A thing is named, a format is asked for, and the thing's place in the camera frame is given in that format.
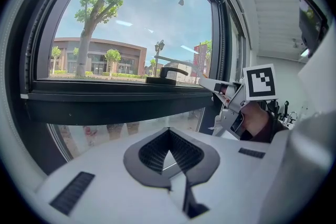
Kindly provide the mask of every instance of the sky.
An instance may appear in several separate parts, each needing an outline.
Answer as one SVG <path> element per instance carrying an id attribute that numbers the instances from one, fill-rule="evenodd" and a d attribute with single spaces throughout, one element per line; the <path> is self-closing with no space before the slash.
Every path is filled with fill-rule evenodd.
<path id="1" fill-rule="evenodd" d="M 124 0 L 118 16 L 107 24 L 99 23 L 92 38 L 129 43 L 147 48 L 146 63 L 155 55 L 154 45 L 164 40 L 160 56 L 190 60 L 193 49 L 200 42 L 212 38 L 211 5 L 208 0 Z M 83 23 L 76 21 L 75 13 L 81 9 L 79 0 L 71 0 L 58 26 L 56 37 L 79 37 Z"/>

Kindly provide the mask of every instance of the ceiling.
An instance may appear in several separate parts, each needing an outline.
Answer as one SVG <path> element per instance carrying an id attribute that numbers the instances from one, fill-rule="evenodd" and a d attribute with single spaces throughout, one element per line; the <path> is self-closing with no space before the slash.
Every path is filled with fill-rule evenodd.
<path id="1" fill-rule="evenodd" d="M 299 28 L 299 0 L 254 0 L 258 16 L 259 56 L 306 62 Z M 323 0 L 314 0 L 327 13 Z"/>

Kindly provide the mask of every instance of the dark sleeve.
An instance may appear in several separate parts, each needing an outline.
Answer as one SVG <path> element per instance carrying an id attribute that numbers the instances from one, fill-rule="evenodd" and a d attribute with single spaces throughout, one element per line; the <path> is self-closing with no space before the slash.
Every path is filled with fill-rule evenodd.
<path id="1" fill-rule="evenodd" d="M 271 135 L 272 135 L 274 117 L 269 112 L 268 112 L 268 115 L 269 115 L 269 118 L 268 118 L 266 125 L 264 126 L 264 128 L 262 128 L 262 130 L 257 135 L 253 137 L 250 133 L 246 133 L 245 131 L 243 135 L 241 136 L 240 140 L 271 143 Z M 275 133 L 283 131 L 283 130 L 288 130 L 288 128 L 283 126 L 280 121 L 277 121 L 276 126 L 275 126 Z"/>

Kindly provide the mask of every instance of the street lamp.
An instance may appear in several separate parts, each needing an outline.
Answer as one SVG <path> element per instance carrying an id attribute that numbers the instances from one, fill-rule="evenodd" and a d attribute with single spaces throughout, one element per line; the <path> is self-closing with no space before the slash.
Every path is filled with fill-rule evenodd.
<path id="1" fill-rule="evenodd" d="M 156 55 L 159 55 L 159 52 L 161 50 L 163 50 L 163 47 L 164 47 L 164 43 L 163 43 L 163 39 L 159 42 L 156 43 L 155 45 L 155 52 L 156 52 Z M 156 70 L 158 68 L 158 58 L 155 59 L 155 70 L 154 70 L 154 76 L 156 77 Z"/>

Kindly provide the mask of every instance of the faucet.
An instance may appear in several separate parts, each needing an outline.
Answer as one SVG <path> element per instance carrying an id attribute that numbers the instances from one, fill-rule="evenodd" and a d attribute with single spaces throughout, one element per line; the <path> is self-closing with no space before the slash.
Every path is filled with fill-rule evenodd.
<path id="1" fill-rule="evenodd" d="M 289 120 L 290 120 L 290 116 L 291 116 L 293 113 L 295 113 L 295 115 L 296 115 L 296 119 L 295 119 L 295 120 L 298 119 L 298 113 L 296 113 L 295 111 L 292 111 L 292 112 L 289 113 L 289 115 L 288 115 L 288 117 L 287 117 L 285 123 L 283 123 L 284 126 L 287 126 L 287 124 L 288 124 L 288 122 L 289 122 Z"/>

